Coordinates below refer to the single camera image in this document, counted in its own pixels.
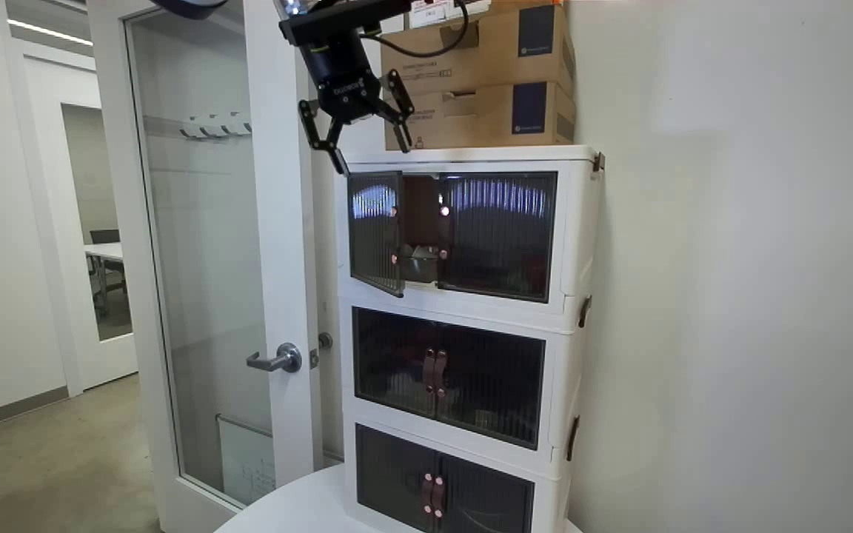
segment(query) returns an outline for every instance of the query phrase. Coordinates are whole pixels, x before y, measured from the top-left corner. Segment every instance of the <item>white round table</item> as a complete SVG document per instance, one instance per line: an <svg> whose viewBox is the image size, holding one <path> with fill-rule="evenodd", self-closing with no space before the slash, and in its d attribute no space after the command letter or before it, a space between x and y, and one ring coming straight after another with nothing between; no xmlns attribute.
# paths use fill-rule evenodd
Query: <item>white round table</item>
<svg viewBox="0 0 853 533"><path fill-rule="evenodd" d="M215 533L372 533L372 525L351 518L344 466L302 476L254 500Z"/></svg>

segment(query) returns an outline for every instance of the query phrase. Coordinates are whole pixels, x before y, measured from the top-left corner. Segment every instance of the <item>gray carpet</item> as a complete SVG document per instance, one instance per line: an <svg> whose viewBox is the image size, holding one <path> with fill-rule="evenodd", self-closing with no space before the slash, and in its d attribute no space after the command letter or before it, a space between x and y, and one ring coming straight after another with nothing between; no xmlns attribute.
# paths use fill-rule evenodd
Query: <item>gray carpet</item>
<svg viewBox="0 0 853 533"><path fill-rule="evenodd" d="M0 421L0 533L154 533L137 380Z"/></svg>

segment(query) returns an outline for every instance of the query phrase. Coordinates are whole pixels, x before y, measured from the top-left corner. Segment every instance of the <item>white cabinet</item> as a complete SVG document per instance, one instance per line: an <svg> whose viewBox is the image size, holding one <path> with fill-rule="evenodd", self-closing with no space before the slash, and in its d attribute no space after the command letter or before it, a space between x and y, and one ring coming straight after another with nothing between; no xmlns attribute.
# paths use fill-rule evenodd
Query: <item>white cabinet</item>
<svg viewBox="0 0 853 533"><path fill-rule="evenodd" d="M414 153L356 165L334 195L357 512L399 531L559 531L602 207L596 153Z"/></svg>

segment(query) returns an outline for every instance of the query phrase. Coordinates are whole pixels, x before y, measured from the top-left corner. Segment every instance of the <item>cabinet drawer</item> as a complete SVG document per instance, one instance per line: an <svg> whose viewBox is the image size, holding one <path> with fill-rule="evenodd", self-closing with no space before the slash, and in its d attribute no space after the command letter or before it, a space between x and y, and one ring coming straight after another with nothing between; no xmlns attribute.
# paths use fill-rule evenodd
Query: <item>cabinet drawer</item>
<svg viewBox="0 0 853 533"><path fill-rule="evenodd" d="M416 531L529 533L532 484L356 426L357 504Z"/></svg>
<svg viewBox="0 0 853 533"><path fill-rule="evenodd" d="M348 179L351 278L547 301L556 171Z"/></svg>
<svg viewBox="0 0 853 533"><path fill-rule="evenodd" d="M538 448L544 340L356 307L356 393Z"/></svg>

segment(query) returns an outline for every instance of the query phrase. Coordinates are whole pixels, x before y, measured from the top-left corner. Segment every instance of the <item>black cable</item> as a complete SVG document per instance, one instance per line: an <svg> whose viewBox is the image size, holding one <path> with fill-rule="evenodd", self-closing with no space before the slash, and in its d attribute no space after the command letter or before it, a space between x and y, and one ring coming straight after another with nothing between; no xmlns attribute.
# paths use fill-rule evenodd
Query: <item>black cable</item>
<svg viewBox="0 0 853 533"><path fill-rule="evenodd" d="M465 0L456 0L456 5L459 5L459 11L461 11L461 28L459 28L459 35L456 35L446 48L440 48L440 51L422 53L422 51L399 48L397 41L387 41L387 38L382 38L382 35L363 35L363 38L378 41L378 44L384 44L384 48L403 53L403 57L414 57L414 60L445 57L445 53L456 51L456 48L461 44L465 33L467 33L467 8L465 8Z"/></svg>

